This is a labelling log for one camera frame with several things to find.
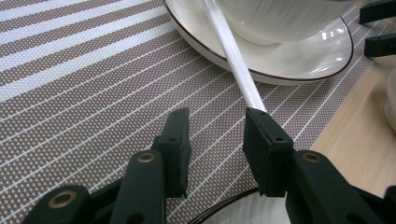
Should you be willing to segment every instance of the black bracket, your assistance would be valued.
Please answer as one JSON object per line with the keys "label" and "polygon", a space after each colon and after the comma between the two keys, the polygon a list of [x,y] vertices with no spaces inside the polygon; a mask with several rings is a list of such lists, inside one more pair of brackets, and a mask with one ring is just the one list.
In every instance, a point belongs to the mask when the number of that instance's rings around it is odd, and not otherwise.
{"label": "black bracket", "polygon": [[[396,0],[380,0],[361,8],[359,24],[395,16]],[[382,57],[393,54],[396,54],[396,34],[366,38],[364,44],[364,55],[366,57]]]}
{"label": "black bracket", "polygon": [[124,178],[89,194],[64,186],[46,194],[23,223],[166,223],[166,198],[187,197],[189,109],[168,116],[150,150],[135,153]]}
{"label": "black bracket", "polygon": [[247,109],[243,150],[260,194],[283,197],[287,192],[293,224],[396,223],[396,186],[385,199],[373,200],[350,186],[324,155],[295,151],[292,139],[267,113]]}

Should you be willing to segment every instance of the white ceramic object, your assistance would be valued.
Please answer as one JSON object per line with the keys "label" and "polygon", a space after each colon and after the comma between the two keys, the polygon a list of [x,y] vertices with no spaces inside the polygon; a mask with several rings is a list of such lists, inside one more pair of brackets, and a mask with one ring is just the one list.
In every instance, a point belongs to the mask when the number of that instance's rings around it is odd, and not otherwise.
{"label": "white ceramic object", "polygon": [[254,44],[302,40],[350,8],[351,0],[219,0],[232,30]]}
{"label": "white ceramic object", "polygon": [[286,198],[267,198],[249,190],[214,205],[190,224],[290,224],[285,204]]}
{"label": "white ceramic object", "polygon": [[[208,60],[231,71],[216,33],[199,0],[163,0],[180,34]],[[353,44],[347,26],[337,19],[307,39],[255,45],[234,35],[253,79],[276,85],[302,85],[332,77],[350,63]]]}
{"label": "white ceramic object", "polygon": [[387,96],[388,101],[384,106],[385,117],[387,118],[390,127],[394,132],[396,132],[396,69],[394,69],[389,76]]}

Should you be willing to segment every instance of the striped placemat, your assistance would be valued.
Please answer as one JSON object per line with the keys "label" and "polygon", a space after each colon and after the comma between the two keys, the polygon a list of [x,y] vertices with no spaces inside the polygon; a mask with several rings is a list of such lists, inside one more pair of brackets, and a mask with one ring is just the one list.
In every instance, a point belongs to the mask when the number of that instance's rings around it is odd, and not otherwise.
{"label": "striped placemat", "polygon": [[[241,151],[245,102],[233,75],[197,53],[161,0],[0,1],[0,222],[18,223],[47,192],[90,192],[123,176],[167,115],[191,110],[189,199],[167,201],[169,223],[255,187]],[[257,83],[269,112],[310,148],[370,60],[380,22],[343,17],[355,55],[344,72],[299,87]]]}

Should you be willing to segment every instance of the white saucer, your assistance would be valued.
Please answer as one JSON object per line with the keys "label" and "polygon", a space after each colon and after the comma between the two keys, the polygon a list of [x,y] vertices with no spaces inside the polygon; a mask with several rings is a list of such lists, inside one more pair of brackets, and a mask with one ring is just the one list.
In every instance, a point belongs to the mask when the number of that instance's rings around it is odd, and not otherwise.
{"label": "white saucer", "polygon": [[[163,0],[180,34],[213,63],[231,70],[199,0]],[[302,85],[332,77],[353,54],[349,30],[340,18],[307,39],[270,46],[234,35],[253,79],[276,85]]]}

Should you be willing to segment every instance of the white bowl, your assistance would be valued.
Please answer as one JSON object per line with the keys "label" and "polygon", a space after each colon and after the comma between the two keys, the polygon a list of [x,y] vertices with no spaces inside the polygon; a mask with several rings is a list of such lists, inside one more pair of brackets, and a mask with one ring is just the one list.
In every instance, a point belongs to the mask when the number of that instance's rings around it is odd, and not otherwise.
{"label": "white bowl", "polygon": [[204,211],[189,224],[290,224],[286,198],[260,196],[251,189]]}

